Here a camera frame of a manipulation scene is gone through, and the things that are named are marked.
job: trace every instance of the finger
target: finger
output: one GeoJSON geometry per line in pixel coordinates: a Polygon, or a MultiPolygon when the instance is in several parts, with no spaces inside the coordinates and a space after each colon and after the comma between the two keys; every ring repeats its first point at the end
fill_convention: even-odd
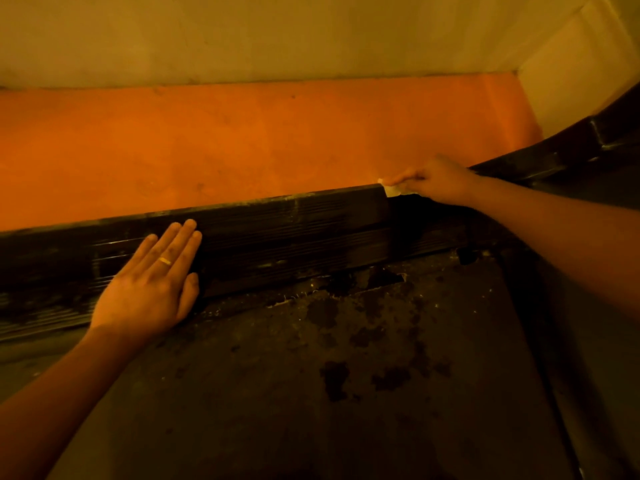
{"type": "Polygon", "coordinates": [[[142,260],[134,268],[133,272],[141,274],[148,270],[151,265],[153,265],[153,263],[155,263],[156,260],[162,255],[164,250],[169,247],[169,244],[171,244],[171,242],[175,239],[175,236],[178,235],[181,228],[182,226],[178,222],[174,222],[169,227],[167,227],[160,240],[158,240],[158,242],[156,242],[156,245],[152,247],[151,250],[149,250],[144,258],[142,258],[142,260]]]}
{"type": "Polygon", "coordinates": [[[128,273],[130,270],[135,268],[135,266],[144,258],[147,253],[154,247],[158,240],[158,236],[156,234],[149,234],[140,242],[138,249],[133,254],[131,259],[122,267],[118,275],[122,276],[123,274],[128,273]]]}
{"type": "Polygon", "coordinates": [[[403,194],[417,193],[422,195],[423,197],[428,197],[425,195],[425,182],[423,180],[405,180],[401,184],[398,185],[400,192],[403,194]]]}
{"type": "Polygon", "coordinates": [[[404,170],[404,172],[396,175],[393,178],[384,178],[382,180],[382,184],[386,187],[393,187],[394,185],[400,184],[405,180],[409,180],[411,178],[421,178],[422,170],[416,170],[415,168],[408,168],[404,170]]]}
{"type": "Polygon", "coordinates": [[[176,286],[180,285],[187,277],[189,268],[191,267],[191,263],[193,263],[193,258],[195,258],[201,242],[202,233],[200,231],[194,232],[180,256],[178,256],[173,266],[171,266],[168,276],[176,286]]]}
{"type": "Polygon", "coordinates": [[[180,295],[180,302],[178,303],[178,313],[175,317],[176,323],[187,318],[187,315],[193,308],[193,304],[196,302],[198,293],[200,293],[198,274],[191,273],[187,276],[182,286],[182,294],[180,295]]]}
{"type": "Polygon", "coordinates": [[[196,221],[193,219],[187,219],[175,236],[171,244],[160,255],[164,260],[156,260],[155,263],[149,268],[149,276],[159,277],[166,275],[172,268],[178,256],[182,253],[182,250],[187,245],[193,232],[196,230],[196,221]]]}

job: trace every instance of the forearm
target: forearm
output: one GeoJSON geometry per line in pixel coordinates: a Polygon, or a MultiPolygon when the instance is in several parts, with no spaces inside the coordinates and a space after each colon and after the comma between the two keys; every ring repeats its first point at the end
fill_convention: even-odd
{"type": "Polygon", "coordinates": [[[482,178],[469,206],[494,218],[576,282],[640,317],[640,212],[482,178]]]}
{"type": "Polygon", "coordinates": [[[0,479],[44,478],[135,354],[91,330],[59,362],[0,406],[0,479]]]}

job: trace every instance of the dirty floor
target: dirty floor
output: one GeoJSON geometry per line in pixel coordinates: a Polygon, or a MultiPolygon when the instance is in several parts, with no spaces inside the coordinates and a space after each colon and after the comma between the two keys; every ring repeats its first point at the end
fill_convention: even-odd
{"type": "MultiPolygon", "coordinates": [[[[130,364],[51,478],[573,478],[492,257],[341,279],[210,303],[130,364]]],[[[0,347],[0,399],[80,334],[0,347]]]]}

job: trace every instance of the dark stain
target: dark stain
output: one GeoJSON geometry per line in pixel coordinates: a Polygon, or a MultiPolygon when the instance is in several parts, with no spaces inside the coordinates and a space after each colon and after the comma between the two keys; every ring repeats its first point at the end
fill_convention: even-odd
{"type": "Polygon", "coordinates": [[[409,362],[409,367],[420,372],[420,375],[424,378],[430,377],[431,371],[429,367],[431,365],[431,359],[429,359],[427,355],[427,346],[421,340],[416,340],[413,346],[414,352],[411,362],[409,362]]]}
{"type": "Polygon", "coordinates": [[[448,360],[436,362],[433,366],[433,370],[446,378],[451,377],[451,362],[448,360]]]}
{"type": "Polygon", "coordinates": [[[362,306],[364,306],[364,311],[369,323],[374,323],[376,318],[380,318],[382,315],[382,305],[380,305],[378,300],[382,298],[384,294],[385,291],[382,289],[362,293],[362,306]]]}
{"type": "Polygon", "coordinates": [[[393,391],[411,379],[409,369],[406,367],[392,367],[385,371],[385,375],[380,377],[374,374],[371,383],[376,387],[376,391],[393,391]]]}
{"type": "Polygon", "coordinates": [[[175,378],[182,379],[184,377],[184,373],[187,371],[188,368],[189,368],[188,365],[185,365],[184,367],[178,367],[178,369],[176,369],[175,371],[175,378]]]}
{"type": "Polygon", "coordinates": [[[398,293],[396,298],[405,298],[407,295],[413,293],[415,290],[415,285],[411,281],[406,281],[404,283],[400,283],[397,286],[398,293]]]}
{"type": "Polygon", "coordinates": [[[411,300],[411,303],[413,304],[413,306],[415,306],[415,311],[418,313],[422,313],[424,311],[424,307],[427,306],[428,302],[429,302],[428,300],[425,301],[419,296],[415,296],[411,300]]]}
{"type": "Polygon", "coordinates": [[[338,302],[333,298],[312,301],[307,308],[307,320],[320,328],[333,328],[338,316],[338,302]]]}
{"type": "Polygon", "coordinates": [[[331,275],[324,289],[329,295],[341,298],[350,295],[355,286],[356,278],[353,273],[341,271],[331,275]]]}
{"type": "Polygon", "coordinates": [[[419,326],[412,326],[409,330],[406,331],[406,338],[409,340],[409,342],[415,342],[416,340],[418,340],[420,332],[422,332],[422,329],[419,326]]]}
{"type": "Polygon", "coordinates": [[[404,278],[400,274],[392,273],[388,269],[380,266],[372,266],[369,269],[369,282],[367,289],[382,288],[383,286],[404,283],[404,278]]]}
{"type": "Polygon", "coordinates": [[[473,264],[478,259],[478,253],[471,248],[459,248],[456,250],[456,254],[462,266],[473,264]]]}
{"type": "Polygon", "coordinates": [[[466,460],[477,461],[480,459],[480,450],[470,438],[464,438],[460,442],[460,456],[466,460]]]}
{"type": "Polygon", "coordinates": [[[321,480],[321,478],[316,475],[313,470],[310,469],[296,470],[295,472],[279,474],[276,477],[269,478],[273,478],[273,480],[321,480]]]}
{"type": "Polygon", "coordinates": [[[321,333],[319,342],[320,346],[324,349],[332,349],[338,345],[338,342],[331,333],[321,333]]]}
{"type": "Polygon", "coordinates": [[[320,369],[320,375],[324,377],[324,390],[329,401],[335,403],[347,398],[342,386],[349,377],[349,369],[346,362],[326,362],[320,369]]]}
{"type": "Polygon", "coordinates": [[[370,342],[377,342],[387,336],[387,331],[382,325],[375,328],[361,328],[349,339],[354,347],[368,347],[370,342]]]}
{"type": "Polygon", "coordinates": [[[411,416],[407,416],[406,414],[396,413],[396,421],[398,426],[403,429],[418,429],[417,421],[411,416]]]}

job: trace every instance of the right hand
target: right hand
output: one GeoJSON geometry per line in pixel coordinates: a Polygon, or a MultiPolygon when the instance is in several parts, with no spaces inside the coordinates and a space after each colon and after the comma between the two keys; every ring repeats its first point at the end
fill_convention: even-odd
{"type": "Polygon", "coordinates": [[[475,188],[482,177],[444,155],[429,157],[419,169],[410,168],[385,186],[397,185],[403,192],[416,192],[440,203],[472,207],[475,188]]]}

